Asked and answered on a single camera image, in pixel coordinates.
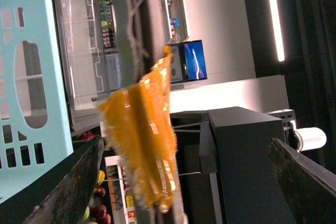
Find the dark wall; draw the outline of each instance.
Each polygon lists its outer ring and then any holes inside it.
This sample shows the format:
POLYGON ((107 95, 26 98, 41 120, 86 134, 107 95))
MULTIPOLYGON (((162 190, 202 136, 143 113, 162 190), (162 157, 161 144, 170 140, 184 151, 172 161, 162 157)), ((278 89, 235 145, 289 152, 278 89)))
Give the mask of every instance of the dark wall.
POLYGON ((298 128, 319 127, 327 144, 304 154, 336 173, 336 0, 277 0, 285 61, 277 60, 269 0, 245 0, 256 76, 282 74, 298 128))

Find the white light fixture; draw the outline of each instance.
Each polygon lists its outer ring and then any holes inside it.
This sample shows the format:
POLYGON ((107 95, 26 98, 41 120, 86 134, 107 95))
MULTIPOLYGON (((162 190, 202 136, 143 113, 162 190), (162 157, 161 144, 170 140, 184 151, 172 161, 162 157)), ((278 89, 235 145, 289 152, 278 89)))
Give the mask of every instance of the white light fixture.
POLYGON ((282 43, 282 36, 281 36, 281 27, 280 27, 277 0, 269 0, 269 4, 271 6, 272 23, 273 23, 275 44, 277 47, 278 60, 284 61, 285 52, 283 51, 283 43, 282 43))

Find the monitor screen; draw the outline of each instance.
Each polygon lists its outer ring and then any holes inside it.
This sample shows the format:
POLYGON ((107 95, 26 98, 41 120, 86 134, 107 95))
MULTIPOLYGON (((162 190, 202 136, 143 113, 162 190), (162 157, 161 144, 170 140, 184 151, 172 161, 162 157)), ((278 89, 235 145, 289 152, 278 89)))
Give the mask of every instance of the monitor screen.
POLYGON ((183 43, 187 81, 207 79, 202 41, 183 43))

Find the glass door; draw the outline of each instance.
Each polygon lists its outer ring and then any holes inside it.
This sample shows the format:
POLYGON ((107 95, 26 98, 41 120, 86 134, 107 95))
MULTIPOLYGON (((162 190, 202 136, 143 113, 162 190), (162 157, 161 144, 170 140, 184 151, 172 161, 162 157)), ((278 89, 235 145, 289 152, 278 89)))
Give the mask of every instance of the glass door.
POLYGON ((98 0, 56 0, 62 63, 73 129, 99 123, 109 87, 98 0))

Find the shopping basket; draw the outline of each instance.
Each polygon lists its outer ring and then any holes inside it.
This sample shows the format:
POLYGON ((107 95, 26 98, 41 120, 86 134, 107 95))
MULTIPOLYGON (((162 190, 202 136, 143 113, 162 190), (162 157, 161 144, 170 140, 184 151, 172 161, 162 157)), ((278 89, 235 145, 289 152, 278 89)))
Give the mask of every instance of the shopping basket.
POLYGON ((0 0, 0 114, 2 203, 73 152, 51 0, 0 0), (38 49, 47 120, 37 129, 28 125, 18 96, 15 58, 22 41, 38 49))

